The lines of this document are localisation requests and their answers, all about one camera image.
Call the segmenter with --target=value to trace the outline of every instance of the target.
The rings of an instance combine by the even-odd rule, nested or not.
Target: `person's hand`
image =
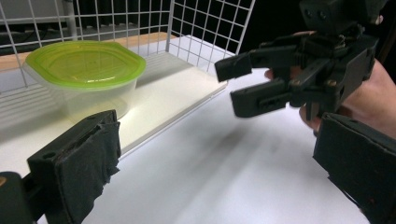
[[[298,76],[300,72],[298,67],[290,69],[291,77]],[[267,70],[265,76],[271,79],[274,74]],[[375,61],[371,77],[345,99],[339,113],[396,139],[396,86],[380,62]],[[304,106],[300,115],[310,128],[318,131],[320,118],[306,120]]]

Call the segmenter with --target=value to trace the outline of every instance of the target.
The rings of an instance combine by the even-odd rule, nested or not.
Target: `white wire grid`
[[[213,70],[214,62],[238,53],[254,3],[0,0],[0,96],[36,86],[21,69],[24,59],[61,41],[117,41],[143,57],[165,51]]]

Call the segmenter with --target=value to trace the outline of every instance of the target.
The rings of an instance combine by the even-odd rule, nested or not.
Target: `wire rack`
[[[116,41],[143,57],[170,52],[213,73],[215,61],[238,53],[254,3],[0,0],[0,96],[37,85],[21,69],[31,51],[70,40]]]

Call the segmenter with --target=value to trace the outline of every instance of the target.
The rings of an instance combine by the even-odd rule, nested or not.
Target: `white tabletop surface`
[[[262,73],[124,156],[84,224],[368,223],[312,159],[316,138],[298,110],[234,116],[229,91]]]

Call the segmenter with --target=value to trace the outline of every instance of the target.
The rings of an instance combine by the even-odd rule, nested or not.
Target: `green lid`
[[[26,63],[59,87],[100,89],[139,77],[146,61],[116,42],[67,41],[36,49]]]

